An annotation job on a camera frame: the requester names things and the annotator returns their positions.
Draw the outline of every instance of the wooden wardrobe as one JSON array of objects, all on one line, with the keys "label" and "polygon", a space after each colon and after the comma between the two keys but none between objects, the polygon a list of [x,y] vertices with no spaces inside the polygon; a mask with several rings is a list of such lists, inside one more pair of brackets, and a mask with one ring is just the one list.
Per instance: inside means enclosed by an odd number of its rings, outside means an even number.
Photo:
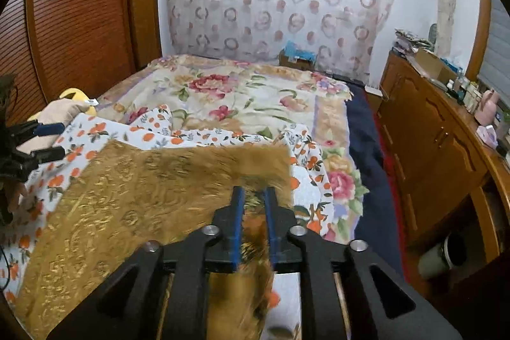
[{"label": "wooden wardrobe", "polygon": [[160,55],[157,0],[9,0],[0,15],[0,74],[16,74],[18,88],[9,122],[69,87],[97,97]]}]

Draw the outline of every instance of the pillow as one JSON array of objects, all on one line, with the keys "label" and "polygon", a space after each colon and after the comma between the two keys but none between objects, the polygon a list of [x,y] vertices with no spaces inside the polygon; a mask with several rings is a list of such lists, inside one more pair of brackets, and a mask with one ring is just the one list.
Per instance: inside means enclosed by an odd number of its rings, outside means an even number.
[{"label": "pillow", "polygon": [[[63,123],[65,127],[81,112],[86,112],[89,105],[83,101],[62,98],[52,101],[37,116],[37,121],[42,124]],[[19,145],[20,152],[30,154],[32,150],[45,149],[53,145],[58,135],[37,136]]]}]

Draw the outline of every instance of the metal screw head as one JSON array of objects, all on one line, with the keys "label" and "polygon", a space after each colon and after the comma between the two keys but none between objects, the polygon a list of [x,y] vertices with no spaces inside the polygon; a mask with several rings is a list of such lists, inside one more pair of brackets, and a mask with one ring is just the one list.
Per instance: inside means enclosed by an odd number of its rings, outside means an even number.
[{"label": "metal screw head", "polygon": [[301,225],[294,225],[290,227],[289,232],[294,236],[303,236],[307,233],[307,228],[304,228]]},{"label": "metal screw head", "polygon": [[363,252],[368,248],[368,244],[363,240],[352,240],[349,246],[356,252]]},{"label": "metal screw head", "polygon": [[214,236],[220,232],[220,228],[218,228],[216,225],[205,225],[205,227],[202,228],[202,232],[206,235]]},{"label": "metal screw head", "polygon": [[142,244],[142,248],[147,252],[156,252],[161,244],[158,241],[147,241]]}]

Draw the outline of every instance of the white wall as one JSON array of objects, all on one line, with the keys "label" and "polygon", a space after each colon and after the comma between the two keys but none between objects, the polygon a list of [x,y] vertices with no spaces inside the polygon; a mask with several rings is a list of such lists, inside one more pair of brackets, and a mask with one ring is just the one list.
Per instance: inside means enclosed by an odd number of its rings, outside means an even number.
[{"label": "white wall", "polygon": [[480,0],[457,0],[453,14],[450,57],[454,58],[464,71],[473,50],[479,12]]},{"label": "white wall", "polygon": [[430,25],[437,21],[438,0],[394,0],[384,28],[377,35],[370,62],[369,84],[378,88],[384,67],[395,40],[395,29],[401,28],[428,38]]}]

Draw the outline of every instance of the trash bin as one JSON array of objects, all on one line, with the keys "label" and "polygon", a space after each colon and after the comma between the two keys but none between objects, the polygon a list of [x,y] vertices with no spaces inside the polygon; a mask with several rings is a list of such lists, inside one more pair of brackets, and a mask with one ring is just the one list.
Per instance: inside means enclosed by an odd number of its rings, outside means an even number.
[{"label": "trash bin", "polygon": [[418,272],[423,279],[443,274],[466,261],[466,245],[462,236],[456,232],[425,252],[418,263]]}]

